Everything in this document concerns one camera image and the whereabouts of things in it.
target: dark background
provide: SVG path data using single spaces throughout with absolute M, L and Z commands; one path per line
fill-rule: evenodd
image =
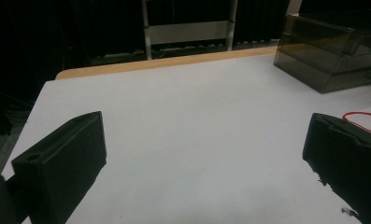
M 238 0 L 234 44 L 280 38 L 289 2 Z M 148 4 L 151 25 L 227 20 L 229 6 L 230 0 Z M 304 0 L 300 12 L 359 8 L 371 8 L 371 0 Z M 10 130 L 7 106 L 30 110 L 59 72 L 144 48 L 140 0 L 0 0 L 0 133 Z

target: red cable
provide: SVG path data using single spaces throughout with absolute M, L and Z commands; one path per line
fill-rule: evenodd
M 348 119 L 346 118 L 347 115 L 354 115 L 354 114 L 361 114 L 361 115 L 368 115 L 368 116 L 371 116 L 371 113 L 368 113 L 368 112 L 349 112 L 349 113 L 346 113 L 346 114 L 343 116 L 343 120 L 348 121 L 348 122 L 350 122 L 350 123 L 352 123 L 352 124 L 355 124 L 355 125 L 359 126 L 360 128 L 362 128 L 362 129 L 364 129 L 364 130 L 366 130 L 366 131 L 371 132 L 370 129 L 367 129 L 367 128 L 365 128 L 364 126 L 362 126 L 362 125 L 360 125 L 360 124 L 358 124 L 358 123 L 356 123 L 356 122 L 353 122 L 353 121 L 351 121 L 351 120 L 348 120 Z

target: clear plastic box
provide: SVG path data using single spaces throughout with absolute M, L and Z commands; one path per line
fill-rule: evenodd
M 319 92 L 371 84 L 371 9 L 289 15 L 275 66 Z

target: black curtain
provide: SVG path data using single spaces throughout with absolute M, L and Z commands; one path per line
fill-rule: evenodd
M 150 1 L 150 25 L 225 21 L 229 17 L 230 2 Z M 290 0 L 238 0 L 234 44 L 279 38 L 289 2 Z M 71 4 L 79 29 L 79 41 L 91 58 L 144 50 L 141 0 L 71 0 Z M 201 43 L 223 44 L 224 41 Z
M 300 13 L 371 8 L 371 0 L 303 0 Z

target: white table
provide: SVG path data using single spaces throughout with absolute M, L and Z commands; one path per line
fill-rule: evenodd
M 101 110 L 107 165 L 68 223 L 360 223 L 302 151 L 312 113 L 371 112 L 371 86 L 320 94 L 273 59 L 48 82 L 9 160 Z

